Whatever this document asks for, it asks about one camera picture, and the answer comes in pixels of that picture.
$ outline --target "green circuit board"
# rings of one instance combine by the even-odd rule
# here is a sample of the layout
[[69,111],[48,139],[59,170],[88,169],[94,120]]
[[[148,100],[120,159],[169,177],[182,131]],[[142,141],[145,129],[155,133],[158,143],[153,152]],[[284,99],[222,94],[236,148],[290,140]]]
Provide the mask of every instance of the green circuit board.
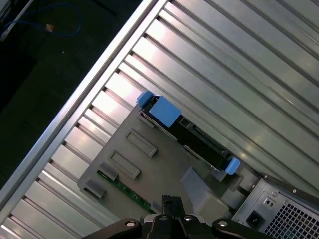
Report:
[[102,176],[105,180],[107,180],[109,183],[111,183],[114,187],[119,189],[122,193],[124,193],[127,197],[131,198],[136,204],[141,206],[144,210],[149,212],[150,214],[154,214],[155,212],[151,209],[150,203],[148,203],[146,200],[144,200],[142,197],[140,197],[138,194],[136,194],[133,190],[129,189],[125,184],[121,183],[118,179],[115,179],[114,181],[110,179],[108,176],[106,176],[103,172],[98,171],[97,172],[100,176]]

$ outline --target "dark floor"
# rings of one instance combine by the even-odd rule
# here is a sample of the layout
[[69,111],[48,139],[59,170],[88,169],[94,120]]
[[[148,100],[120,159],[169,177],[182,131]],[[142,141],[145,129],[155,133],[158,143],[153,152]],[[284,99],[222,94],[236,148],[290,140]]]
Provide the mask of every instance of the dark floor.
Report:
[[[42,0],[40,6],[76,6],[83,17],[81,31],[58,37],[32,26],[14,28],[0,51],[0,64],[7,69],[0,90],[1,188],[141,1]],[[30,10],[35,8],[36,1]],[[53,24],[60,32],[72,32],[78,24],[69,7],[50,8],[27,20]]]

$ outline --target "screw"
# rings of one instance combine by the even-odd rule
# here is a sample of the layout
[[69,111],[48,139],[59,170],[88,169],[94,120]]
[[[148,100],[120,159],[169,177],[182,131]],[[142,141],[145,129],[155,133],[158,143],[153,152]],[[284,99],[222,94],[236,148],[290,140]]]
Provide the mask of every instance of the screw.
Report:
[[186,216],[184,217],[184,219],[185,219],[186,221],[191,221],[191,220],[193,219],[193,217],[190,216],[190,215],[186,215]]
[[161,216],[159,219],[160,219],[161,221],[165,221],[165,220],[168,219],[168,217],[167,217],[167,216]]
[[126,222],[125,225],[128,227],[132,227],[135,225],[135,222]]
[[219,224],[221,227],[226,227],[226,226],[228,226],[228,223],[225,222],[225,221],[220,221],[218,224]]

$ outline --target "blue cable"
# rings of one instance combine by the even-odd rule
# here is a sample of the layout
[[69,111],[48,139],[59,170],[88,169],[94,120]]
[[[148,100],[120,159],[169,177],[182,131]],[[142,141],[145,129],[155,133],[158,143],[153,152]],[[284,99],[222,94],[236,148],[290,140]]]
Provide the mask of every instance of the blue cable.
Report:
[[43,11],[43,10],[46,10],[48,8],[52,8],[52,7],[59,7],[59,6],[65,6],[65,7],[70,7],[72,9],[74,9],[78,15],[78,18],[79,18],[79,24],[78,24],[78,27],[76,29],[76,31],[72,32],[72,33],[62,33],[62,32],[49,32],[45,29],[44,26],[42,26],[41,24],[39,23],[34,23],[34,22],[30,22],[30,21],[24,21],[24,20],[17,20],[17,21],[11,21],[11,22],[8,22],[5,26],[4,26],[4,31],[6,31],[10,26],[11,24],[14,24],[14,23],[21,23],[21,24],[27,24],[27,25],[31,25],[31,26],[34,26],[42,31],[45,31],[45,32],[49,32],[50,34],[52,35],[55,35],[55,36],[62,36],[62,37],[71,37],[71,36],[75,36],[76,34],[78,34],[81,30],[81,27],[82,27],[82,15],[81,15],[81,12],[79,11],[79,9],[71,4],[51,4],[51,5],[48,5],[48,6],[44,6],[44,7],[41,7],[39,8],[38,10],[33,10],[33,11],[28,11],[26,12],[23,16],[25,15],[29,15],[29,14],[32,14],[32,13],[35,13],[37,11]]

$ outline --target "blue latch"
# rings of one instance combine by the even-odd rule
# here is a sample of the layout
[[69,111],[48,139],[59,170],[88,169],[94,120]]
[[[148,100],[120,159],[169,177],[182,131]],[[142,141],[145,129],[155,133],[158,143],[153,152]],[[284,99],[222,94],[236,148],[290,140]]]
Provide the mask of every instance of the blue latch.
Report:
[[152,92],[144,91],[138,96],[136,104],[143,108],[153,96],[154,94]]
[[240,160],[233,157],[229,165],[225,169],[225,172],[229,175],[233,175],[236,172],[236,170],[239,168],[239,166],[240,166]]
[[158,98],[149,112],[167,127],[171,127],[181,115],[181,110],[164,96]]

